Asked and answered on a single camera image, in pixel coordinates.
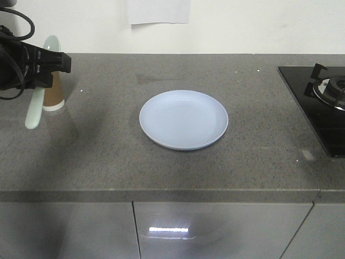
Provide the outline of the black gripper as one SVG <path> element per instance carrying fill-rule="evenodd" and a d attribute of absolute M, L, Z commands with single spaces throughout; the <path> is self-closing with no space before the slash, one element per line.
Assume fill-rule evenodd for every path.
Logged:
<path fill-rule="evenodd" d="M 71 57 L 60 52 L 59 43 L 47 43 L 44 47 L 30 45 L 18 40 L 6 26 L 1 26 L 2 91 L 51 88 L 51 72 L 70 73 L 71 63 Z"/>

